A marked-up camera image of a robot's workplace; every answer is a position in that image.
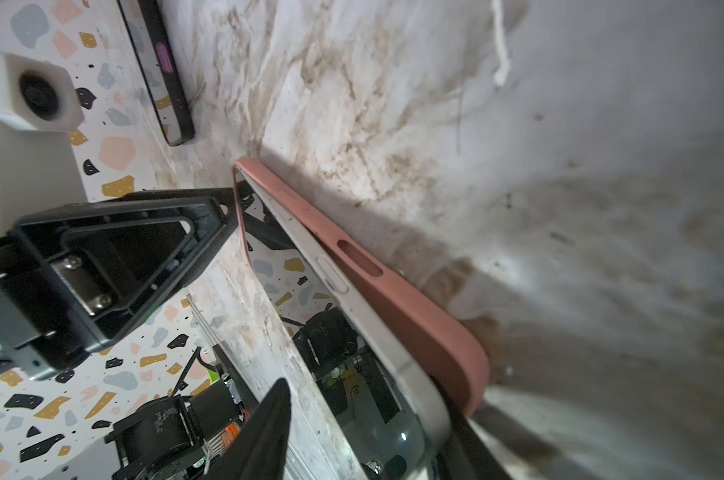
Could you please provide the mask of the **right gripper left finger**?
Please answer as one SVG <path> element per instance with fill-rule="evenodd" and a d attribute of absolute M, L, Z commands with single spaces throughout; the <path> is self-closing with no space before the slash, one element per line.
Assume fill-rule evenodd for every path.
<path fill-rule="evenodd" d="M 208 472 L 209 479 L 282 480 L 292 419 L 290 387 L 277 380 Z"/>

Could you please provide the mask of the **pink phone case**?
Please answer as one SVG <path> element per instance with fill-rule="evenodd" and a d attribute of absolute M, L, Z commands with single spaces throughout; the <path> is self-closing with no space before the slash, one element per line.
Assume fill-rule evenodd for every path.
<path fill-rule="evenodd" d="M 485 350 L 470 331 L 375 258 L 260 160 L 242 158 L 235 166 L 314 234 L 425 372 L 444 387 L 464 416 L 472 416 L 482 401 L 491 371 Z"/>

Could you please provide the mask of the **black phone case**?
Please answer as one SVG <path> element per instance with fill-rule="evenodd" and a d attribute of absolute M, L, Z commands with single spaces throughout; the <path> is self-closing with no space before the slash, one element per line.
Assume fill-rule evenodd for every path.
<path fill-rule="evenodd" d="M 255 275 L 371 479 L 415 479 L 448 438 L 441 393 L 318 240 L 241 167 Z"/>
<path fill-rule="evenodd" d="M 133 50 L 166 142 L 179 146 L 196 130 L 159 2 L 119 0 Z"/>

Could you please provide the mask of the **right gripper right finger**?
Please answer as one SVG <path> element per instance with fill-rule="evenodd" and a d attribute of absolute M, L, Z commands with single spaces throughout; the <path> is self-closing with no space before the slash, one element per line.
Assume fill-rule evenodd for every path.
<path fill-rule="evenodd" d="M 511 480 L 445 389 L 439 390 L 450 418 L 450 435 L 433 459 L 433 478 Z"/>

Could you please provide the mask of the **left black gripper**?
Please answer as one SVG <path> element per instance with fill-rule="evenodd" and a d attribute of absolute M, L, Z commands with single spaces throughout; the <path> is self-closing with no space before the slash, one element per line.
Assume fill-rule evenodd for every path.
<path fill-rule="evenodd" d="M 120 342 L 238 226 L 233 188 L 151 190 L 27 216 L 0 238 L 0 375 L 46 380 Z"/>

